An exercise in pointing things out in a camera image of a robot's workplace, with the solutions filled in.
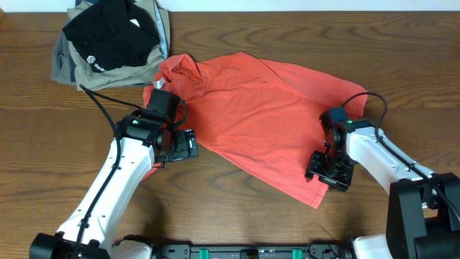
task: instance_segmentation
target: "orange shirt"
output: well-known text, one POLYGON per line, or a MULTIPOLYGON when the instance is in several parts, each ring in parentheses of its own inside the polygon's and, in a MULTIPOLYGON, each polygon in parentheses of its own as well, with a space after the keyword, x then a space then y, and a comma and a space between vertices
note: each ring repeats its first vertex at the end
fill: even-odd
MULTIPOLYGON (((259 60, 245 53, 194 63, 176 55, 160 64, 155 80, 187 103, 182 126, 197 141, 286 194, 318 208, 328 186, 305 171, 314 150, 324 150, 319 116, 362 86, 299 65, 259 60)), ((144 89, 144 105, 153 86, 144 89)), ((367 97, 347 106, 361 116, 367 97)))

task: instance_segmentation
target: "white logo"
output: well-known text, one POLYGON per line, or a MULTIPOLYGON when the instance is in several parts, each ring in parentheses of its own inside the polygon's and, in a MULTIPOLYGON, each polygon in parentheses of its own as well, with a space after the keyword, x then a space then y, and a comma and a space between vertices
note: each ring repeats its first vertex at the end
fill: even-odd
POLYGON ((93 56, 88 56, 88 57, 86 58, 86 61, 87 61, 88 63, 92 64, 92 63, 94 63, 94 61, 96 61, 96 58, 93 57, 93 56))
POLYGON ((105 69, 101 68, 97 63, 94 64, 94 67, 97 68, 97 69, 99 69, 99 70, 102 71, 102 72, 105 71, 105 69))

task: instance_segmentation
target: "folded clothes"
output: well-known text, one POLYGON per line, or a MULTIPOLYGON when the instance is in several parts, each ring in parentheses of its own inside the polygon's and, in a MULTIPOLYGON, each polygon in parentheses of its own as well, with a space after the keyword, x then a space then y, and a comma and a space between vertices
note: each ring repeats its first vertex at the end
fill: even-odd
POLYGON ((52 52, 51 80, 58 83, 75 85, 75 67, 76 64, 70 56, 69 41, 65 38, 64 33, 61 32, 55 49, 52 52))
MULTIPOLYGON (((305 179, 311 154, 325 148, 319 117, 365 91, 325 73, 244 53, 203 63, 172 56, 160 64, 155 81, 160 79, 165 90, 186 101, 183 128, 194 129, 200 144, 314 208, 328 188, 317 176, 305 179)), ((145 106, 153 88, 144 88, 145 106)), ((349 115, 361 116, 366 100, 350 101, 349 115)))
MULTIPOLYGON (((82 1, 83 0, 75 0, 75 6, 79 6, 82 3, 82 1)), ((92 4, 97 4, 101 0, 86 0, 86 1, 89 2, 89 3, 92 3, 92 4)), ((161 19, 161 17, 163 17, 164 15, 160 14, 161 11, 165 12, 165 10, 162 10, 162 9, 158 8, 157 7, 157 2, 155 0, 152 0, 152 1, 153 1, 153 6, 155 8, 155 17, 156 17, 156 20, 157 20, 157 32, 158 32, 158 36, 160 37, 160 50, 161 50, 163 58, 167 59, 167 57, 168 57, 168 49, 169 49, 169 40, 166 39, 165 32, 170 31, 169 22, 167 22, 167 24, 166 24, 167 28, 165 28, 165 26, 163 25, 163 21, 161 19)), ((143 1, 143 2, 146 3, 146 4, 149 4, 151 1, 143 1)))
MULTIPOLYGON (((157 25, 153 0, 138 1, 134 4, 146 10, 152 20, 152 23, 157 25)), ((76 18, 80 13, 91 6, 91 3, 82 1, 82 3, 76 8, 68 9, 69 18, 76 18)), ((170 27, 168 13, 163 9, 160 9, 159 11, 162 24, 164 25, 166 40, 169 44, 170 27)), ((77 65, 75 68, 77 89, 80 89, 78 87, 80 84, 83 84, 91 90, 117 86, 145 86, 151 84, 153 76, 158 71, 158 64, 164 60, 162 52, 160 51, 160 45, 157 45, 150 51, 147 56, 147 63, 143 66, 122 66, 121 68, 115 68, 103 73, 95 73, 87 61, 80 56, 71 42, 69 44, 69 48, 72 59, 77 65)))
POLYGON ((145 65, 152 48, 160 43, 148 12, 127 0, 94 4, 63 32, 95 73, 145 65))

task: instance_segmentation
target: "table surface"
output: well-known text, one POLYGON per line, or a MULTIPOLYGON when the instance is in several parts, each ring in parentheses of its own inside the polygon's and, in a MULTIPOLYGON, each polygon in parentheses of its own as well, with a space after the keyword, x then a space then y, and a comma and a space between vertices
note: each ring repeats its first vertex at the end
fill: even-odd
MULTIPOLYGON (((439 173, 460 173, 460 22, 455 12, 172 13, 172 54, 239 51, 363 85, 389 101, 382 128, 439 173)), ((0 258, 26 258, 52 234, 103 165, 111 129, 74 86, 50 80, 65 14, 0 17, 0 258)), ((142 103, 142 88, 101 91, 142 103)), ((102 101, 114 119, 130 109, 102 101)), ((377 119, 369 98, 365 114, 377 119)), ((313 209, 200 147, 134 193, 116 237, 195 244, 308 243, 385 231, 387 194, 360 165, 346 193, 313 209)))

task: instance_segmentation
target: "black bracket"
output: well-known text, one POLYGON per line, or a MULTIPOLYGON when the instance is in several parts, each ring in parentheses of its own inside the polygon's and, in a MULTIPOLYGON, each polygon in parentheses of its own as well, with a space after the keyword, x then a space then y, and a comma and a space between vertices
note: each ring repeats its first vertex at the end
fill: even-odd
POLYGON ((355 129, 373 126, 370 119, 350 120, 343 107, 328 109, 320 116, 326 151, 315 151, 307 167, 305 177, 319 176, 319 181, 333 188, 346 191, 353 177, 353 161, 346 154, 346 135, 355 129))

